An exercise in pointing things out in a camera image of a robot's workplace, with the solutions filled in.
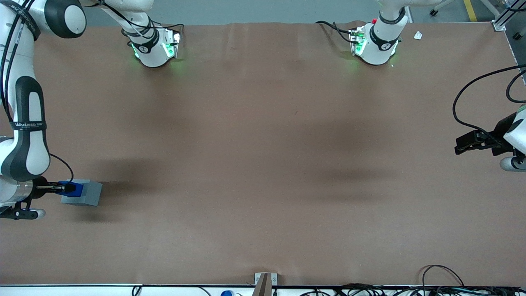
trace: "end effector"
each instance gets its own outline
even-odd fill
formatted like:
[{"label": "end effector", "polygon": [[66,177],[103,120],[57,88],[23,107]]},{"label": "end effector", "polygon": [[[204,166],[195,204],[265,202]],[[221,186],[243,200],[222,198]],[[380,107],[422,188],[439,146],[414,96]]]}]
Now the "end effector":
[{"label": "end effector", "polygon": [[457,138],[455,153],[462,154],[469,150],[491,149],[493,156],[506,152],[513,156],[500,161],[500,167],[507,172],[526,172],[526,104],[516,113],[509,115],[497,123],[488,137],[479,130],[471,131]]}]

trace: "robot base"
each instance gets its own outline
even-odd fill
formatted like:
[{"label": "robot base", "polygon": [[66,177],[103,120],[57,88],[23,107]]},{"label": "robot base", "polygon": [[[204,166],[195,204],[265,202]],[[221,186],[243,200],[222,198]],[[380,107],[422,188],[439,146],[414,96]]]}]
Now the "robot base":
[{"label": "robot base", "polygon": [[351,52],[353,55],[361,57],[368,64],[381,65],[387,62],[391,55],[395,54],[398,41],[390,49],[381,51],[371,40],[370,31],[372,26],[372,23],[368,23],[363,27],[356,28],[354,31],[349,31],[350,40],[358,42],[358,44],[351,43]]},{"label": "robot base", "polygon": [[147,53],[147,48],[142,46],[134,46],[131,44],[135,51],[135,57],[138,58],[141,63],[147,67],[155,68],[160,67],[171,58],[177,58],[177,51],[179,49],[179,42],[181,34],[175,33],[169,29],[158,28],[160,34],[160,40],[157,44]]}]

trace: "green led light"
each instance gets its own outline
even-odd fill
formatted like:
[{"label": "green led light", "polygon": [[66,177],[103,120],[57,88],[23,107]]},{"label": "green led light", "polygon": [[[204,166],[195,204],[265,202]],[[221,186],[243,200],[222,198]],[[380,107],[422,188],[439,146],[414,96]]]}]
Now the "green led light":
[{"label": "green led light", "polygon": [[139,57],[139,54],[137,53],[137,50],[135,49],[135,46],[133,45],[133,43],[131,44],[132,48],[133,48],[133,51],[135,52],[135,57],[136,58],[140,58]]},{"label": "green led light", "polygon": [[165,48],[165,52],[166,52],[166,55],[168,57],[173,57],[174,56],[174,47],[173,46],[171,46],[170,44],[163,43],[163,47]]}]

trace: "gray block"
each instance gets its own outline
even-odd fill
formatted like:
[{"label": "gray block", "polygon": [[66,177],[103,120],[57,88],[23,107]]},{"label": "gray block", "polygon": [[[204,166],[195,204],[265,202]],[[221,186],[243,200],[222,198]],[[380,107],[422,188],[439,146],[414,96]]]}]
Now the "gray block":
[{"label": "gray block", "polygon": [[102,191],[102,184],[91,180],[79,179],[73,179],[72,182],[84,185],[84,187],[82,188],[82,194],[77,198],[62,196],[60,200],[61,203],[66,203],[70,205],[98,206],[100,192]]}]

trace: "metal bracket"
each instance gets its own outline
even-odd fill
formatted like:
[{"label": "metal bracket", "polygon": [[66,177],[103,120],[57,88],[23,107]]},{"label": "metal bracket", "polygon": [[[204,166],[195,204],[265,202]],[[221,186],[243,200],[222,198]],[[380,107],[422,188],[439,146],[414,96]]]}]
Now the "metal bracket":
[{"label": "metal bracket", "polygon": [[506,31],[506,26],[497,26],[497,24],[495,23],[495,20],[492,20],[491,21],[491,24],[493,25],[493,30],[495,30],[495,32],[504,32]]},{"label": "metal bracket", "polygon": [[[254,285],[257,285],[258,284],[258,281],[259,281],[259,278],[261,277],[261,275],[263,273],[270,273],[270,272],[258,272],[258,273],[254,273]],[[271,277],[271,283],[272,285],[278,285],[278,274],[277,273],[270,273],[270,277]]]}]

